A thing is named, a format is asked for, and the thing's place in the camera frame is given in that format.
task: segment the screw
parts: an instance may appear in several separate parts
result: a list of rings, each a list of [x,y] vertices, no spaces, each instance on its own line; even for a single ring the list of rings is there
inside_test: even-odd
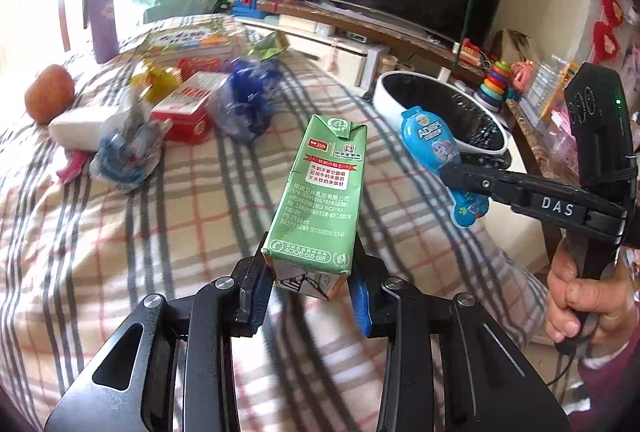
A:
[[[458,293],[456,300],[461,306],[473,306],[476,303],[476,298],[470,293]]]
[[[404,281],[400,279],[400,277],[389,277],[385,279],[385,286],[394,291],[402,289],[402,284],[404,284]]]
[[[143,304],[145,307],[151,309],[152,307],[158,306],[162,302],[162,298],[159,295],[153,294],[145,297]]]
[[[220,277],[219,279],[216,279],[215,286],[218,289],[229,289],[234,287],[235,283],[236,281],[234,281],[231,277]]]

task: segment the blue gripper pad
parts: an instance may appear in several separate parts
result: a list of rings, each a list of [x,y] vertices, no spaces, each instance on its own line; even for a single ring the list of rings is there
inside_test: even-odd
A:
[[[351,275],[347,279],[353,317],[360,328],[362,336],[369,336],[371,332],[371,315],[369,314],[369,291],[360,272],[351,269]]]
[[[402,113],[400,138],[413,157],[437,176],[446,163],[460,163],[460,151],[447,124],[418,106]],[[489,210],[487,196],[446,188],[453,201],[451,220],[456,226],[469,227]]]
[[[271,270],[264,266],[260,271],[257,281],[255,281],[252,293],[251,313],[249,314],[248,324],[249,329],[251,329],[254,335],[264,322],[272,287],[273,277],[271,276]]]

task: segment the green milk carton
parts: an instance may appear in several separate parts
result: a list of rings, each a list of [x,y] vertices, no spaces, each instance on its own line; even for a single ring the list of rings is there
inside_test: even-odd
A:
[[[314,115],[262,253],[275,284],[329,298],[351,272],[367,126]]]

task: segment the pink toy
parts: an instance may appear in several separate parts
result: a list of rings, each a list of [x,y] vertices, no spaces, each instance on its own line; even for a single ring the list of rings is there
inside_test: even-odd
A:
[[[532,60],[516,62],[511,65],[511,84],[513,88],[524,94],[533,82],[535,64]]]
[[[72,152],[69,156],[69,161],[66,163],[66,167],[56,171],[60,181],[66,184],[78,177],[82,172],[82,167],[84,167],[84,162],[87,161],[87,158],[88,155],[86,152]]]

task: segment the blue toy lollipop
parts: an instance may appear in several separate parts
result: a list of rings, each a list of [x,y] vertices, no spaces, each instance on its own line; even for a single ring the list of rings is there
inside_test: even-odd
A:
[[[418,106],[402,113],[400,137],[414,158],[437,176],[445,163],[460,163],[460,151],[447,124]],[[451,220],[456,226],[469,227],[489,210],[487,196],[446,188],[453,201]]]

